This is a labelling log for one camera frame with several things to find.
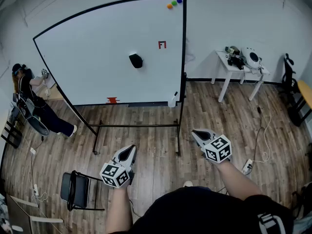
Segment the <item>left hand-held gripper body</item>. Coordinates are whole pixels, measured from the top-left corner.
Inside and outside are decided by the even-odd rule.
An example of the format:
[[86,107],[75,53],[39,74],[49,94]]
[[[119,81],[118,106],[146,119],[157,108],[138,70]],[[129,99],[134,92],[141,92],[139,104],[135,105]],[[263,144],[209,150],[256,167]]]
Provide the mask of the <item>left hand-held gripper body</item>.
[[128,170],[128,168],[112,160],[109,163],[104,163],[99,172],[102,181],[107,186],[114,188],[121,188],[127,184],[131,184],[134,175],[135,173],[132,169]]

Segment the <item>black folding chair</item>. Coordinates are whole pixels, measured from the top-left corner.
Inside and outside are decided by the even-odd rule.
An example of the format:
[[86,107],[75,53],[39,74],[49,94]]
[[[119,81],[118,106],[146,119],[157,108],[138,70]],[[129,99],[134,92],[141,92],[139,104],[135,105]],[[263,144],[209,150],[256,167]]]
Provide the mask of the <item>black folding chair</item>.
[[93,208],[87,208],[91,180],[96,180],[96,185],[98,185],[98,181],[101,181],[99,178],[85,175],[75,170],[71,173],[65,172],[63,174],[60,197],[66,202],[68,211],[105,211],[105,209],[96,208],[96,201]]

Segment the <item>white round device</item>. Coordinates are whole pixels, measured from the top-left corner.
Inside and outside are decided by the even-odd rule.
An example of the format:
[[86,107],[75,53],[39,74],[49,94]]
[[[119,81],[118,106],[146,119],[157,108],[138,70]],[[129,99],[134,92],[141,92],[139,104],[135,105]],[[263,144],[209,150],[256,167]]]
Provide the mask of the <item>white round device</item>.
[[241,56],[245,65],[251,69],[259,69],[261,68],[261,60],[260,57],[257,55],[255,50],[250,47],[243,47],[241,48]]

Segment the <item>black metal stool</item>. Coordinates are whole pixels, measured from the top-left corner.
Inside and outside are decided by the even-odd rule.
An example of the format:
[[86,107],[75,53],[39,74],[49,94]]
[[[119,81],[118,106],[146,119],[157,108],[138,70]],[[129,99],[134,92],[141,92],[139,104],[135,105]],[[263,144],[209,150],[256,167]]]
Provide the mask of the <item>black metal stool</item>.
[[1,138],[14,149],[17,149],[22,141],[22,133],[9,121],[5,122],[3,132],[5,134],[2,133]]

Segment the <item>black office chair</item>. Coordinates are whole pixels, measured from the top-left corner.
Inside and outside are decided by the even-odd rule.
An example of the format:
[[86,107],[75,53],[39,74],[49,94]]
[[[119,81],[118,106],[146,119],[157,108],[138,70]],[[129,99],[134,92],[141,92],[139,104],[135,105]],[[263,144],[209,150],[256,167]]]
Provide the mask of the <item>black office chair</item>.
[[290,59],[289,54],[285,53],[284,55],[284,67],[285,74],[282,78],[282,94],[286,94],[287,97],[293,96],[293,94],[299,93],[299,88],[297,84],[297,80],[293,78],[293,74],[296,72],[293,70],[294,61]]

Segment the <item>black bag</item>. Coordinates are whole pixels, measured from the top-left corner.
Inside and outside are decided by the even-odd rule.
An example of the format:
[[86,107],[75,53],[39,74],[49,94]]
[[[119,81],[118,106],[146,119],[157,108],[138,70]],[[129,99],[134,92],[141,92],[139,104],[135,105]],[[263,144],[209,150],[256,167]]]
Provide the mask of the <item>black bag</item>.
[[292,198],[295,202],[295,205],[292,206],[292,213],[296,214],[294,218],[306,217],[312,212],[312,182],[304,185],[300,192],[293,192]]

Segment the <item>white cloth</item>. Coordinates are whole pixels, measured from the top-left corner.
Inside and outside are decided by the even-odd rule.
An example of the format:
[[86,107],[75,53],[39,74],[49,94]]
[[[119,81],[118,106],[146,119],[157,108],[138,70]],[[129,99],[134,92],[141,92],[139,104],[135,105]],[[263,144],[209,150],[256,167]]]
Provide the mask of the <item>white cloth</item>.
[[194,61],[195,60],[195,55],[193,53],[193,51],[191,50],[190,47],[190,41],[188,40],[188,38],[186,38],[185,41],[185,64]]

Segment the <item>white whiteboard black frame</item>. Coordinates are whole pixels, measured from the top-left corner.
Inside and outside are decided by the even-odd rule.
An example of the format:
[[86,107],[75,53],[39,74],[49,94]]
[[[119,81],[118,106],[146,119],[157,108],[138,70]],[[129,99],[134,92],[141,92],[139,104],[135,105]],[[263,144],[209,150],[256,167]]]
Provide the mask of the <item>white whiteboard black frame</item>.
[[[38,53],[74,106],[181,100],[187,0],[118,0],[67,17],[34,38]],[[159,49],[158,42],[167,48]],[[136,69],[129,55],[137,53]]]

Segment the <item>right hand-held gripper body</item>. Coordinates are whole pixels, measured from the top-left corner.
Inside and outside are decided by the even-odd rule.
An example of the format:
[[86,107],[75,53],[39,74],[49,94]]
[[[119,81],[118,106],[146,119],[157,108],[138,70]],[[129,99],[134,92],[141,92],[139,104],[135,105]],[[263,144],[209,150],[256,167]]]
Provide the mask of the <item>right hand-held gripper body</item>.
[[232,156],[231,142],[225,135],[221,135],[201,147],[201,151],[206,159],[215,163],[221,163]]

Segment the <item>person's left forearm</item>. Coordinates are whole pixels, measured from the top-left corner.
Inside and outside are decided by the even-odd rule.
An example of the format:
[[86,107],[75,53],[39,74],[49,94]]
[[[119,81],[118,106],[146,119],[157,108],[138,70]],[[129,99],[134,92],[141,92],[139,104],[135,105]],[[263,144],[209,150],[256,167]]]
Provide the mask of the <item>person's left forearm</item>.
[[115,188],[107,213],[106,233],[127,232],[132,225],[133,217],[127,186]]

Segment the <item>brown board wooden frame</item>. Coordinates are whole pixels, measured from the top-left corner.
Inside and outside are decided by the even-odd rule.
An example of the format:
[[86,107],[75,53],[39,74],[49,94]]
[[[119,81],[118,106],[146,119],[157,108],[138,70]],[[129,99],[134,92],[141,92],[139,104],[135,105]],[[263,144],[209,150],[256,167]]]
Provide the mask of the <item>brown board wooden frame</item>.
[[33,223],[41,222],[41,223],[63,223],[63,219],[61,218],[47,218],[29,215],[26,210],[21,207],[21,204],[33,207],[39,211],[39,205],[36,203],[28,202],[9,194],[6,195],[6,205],[8,208],[9,222],[13,231],[19,234],[34,234]]

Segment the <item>dark gray round device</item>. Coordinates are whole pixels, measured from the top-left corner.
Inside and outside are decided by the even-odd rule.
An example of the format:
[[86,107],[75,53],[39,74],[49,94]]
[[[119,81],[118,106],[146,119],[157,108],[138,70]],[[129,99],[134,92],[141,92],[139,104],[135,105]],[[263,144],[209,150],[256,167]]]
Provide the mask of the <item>dark gray round device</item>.
[[32,128],[36,130],[41,136],[43,137],[48,136],[50,134],[50,131],[44,125],[39,116],[40,108],[36,107],[30,100],[27,100],[25,105],[26,105],[24,114],[25,119],[32,126]]

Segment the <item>black white whiteboard eraser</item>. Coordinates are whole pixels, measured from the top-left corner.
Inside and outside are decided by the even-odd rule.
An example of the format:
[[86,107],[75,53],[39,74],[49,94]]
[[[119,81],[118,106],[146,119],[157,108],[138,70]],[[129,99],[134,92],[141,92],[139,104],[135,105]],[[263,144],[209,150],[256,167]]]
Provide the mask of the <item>black white whiteboard eraser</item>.
[[143,67],[143,59],[137,53],[129,55],[129,59],[134,68],[139,69]]

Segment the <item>person's black shirt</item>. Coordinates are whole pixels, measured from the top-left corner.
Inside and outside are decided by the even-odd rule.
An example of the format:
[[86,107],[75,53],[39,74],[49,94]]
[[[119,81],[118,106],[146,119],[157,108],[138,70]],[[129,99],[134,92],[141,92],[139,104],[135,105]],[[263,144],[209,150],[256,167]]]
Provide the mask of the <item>person's black shirt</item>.
[[241,200],[204,187],[184,187],[157,199],[129,232],[293,234],[293,216],[265,195]]

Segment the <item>person's right forearm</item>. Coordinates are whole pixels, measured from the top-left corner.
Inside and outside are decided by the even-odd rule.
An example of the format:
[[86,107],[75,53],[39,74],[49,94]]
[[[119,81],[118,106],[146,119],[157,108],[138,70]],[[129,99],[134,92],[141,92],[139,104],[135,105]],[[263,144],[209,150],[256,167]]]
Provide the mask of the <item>person's right forearm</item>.
[[214,166],[219,171],[220,177],[230,196],[245,200],[250,196],[262,194],[260,188],[228,160],[215,163]]

